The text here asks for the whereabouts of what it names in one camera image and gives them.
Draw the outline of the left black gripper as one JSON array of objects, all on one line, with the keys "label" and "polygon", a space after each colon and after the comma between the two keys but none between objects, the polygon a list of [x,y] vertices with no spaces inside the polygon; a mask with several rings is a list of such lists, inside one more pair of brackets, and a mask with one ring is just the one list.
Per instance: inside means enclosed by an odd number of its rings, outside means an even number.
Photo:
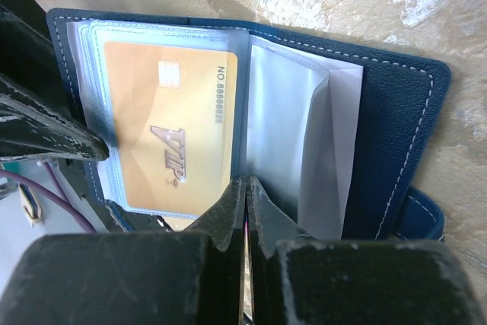
[{"label": "left black gripper", "polygon": [[46,12],[35,0],[1,0],[1,73],[2,161],[109,157],[102,138],[65,118],[71,114]]}]

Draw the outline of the navy blue card holder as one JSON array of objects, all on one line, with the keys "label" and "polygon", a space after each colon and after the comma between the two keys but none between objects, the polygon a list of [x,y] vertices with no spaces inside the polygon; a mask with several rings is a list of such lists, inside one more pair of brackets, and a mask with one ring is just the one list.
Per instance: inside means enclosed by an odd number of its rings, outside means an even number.
[{"label": "navy blue card holder", "polygon": [[442,211],[411,182],[450,84],[444,63],[249,21],[74,9],[46,21],[69,109],[109,149],[83,160],[98,203],[169,213],[125,201],[105,43],[220,50],[237,56],[227,186],[255,177],[316,239],[443,239]]}]

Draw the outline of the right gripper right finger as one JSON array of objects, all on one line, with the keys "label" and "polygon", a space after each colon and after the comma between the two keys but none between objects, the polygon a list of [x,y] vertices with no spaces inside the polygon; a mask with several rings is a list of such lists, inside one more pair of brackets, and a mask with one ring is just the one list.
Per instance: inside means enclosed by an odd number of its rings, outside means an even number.
[{"label": "right gripper right finger", "polygon": [[247,179],[256,324],[484,324],[460,261],[438,241],[320,241]]}]

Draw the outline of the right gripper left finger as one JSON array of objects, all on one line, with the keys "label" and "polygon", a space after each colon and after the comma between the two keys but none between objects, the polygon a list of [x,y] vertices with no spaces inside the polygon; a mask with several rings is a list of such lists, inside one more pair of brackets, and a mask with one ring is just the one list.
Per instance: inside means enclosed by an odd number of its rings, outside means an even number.
[{"label": "right gripper left finger", "polygon": [[239,324],[246,182],[187,229],[44,236],[1,299],[3,324]]}]

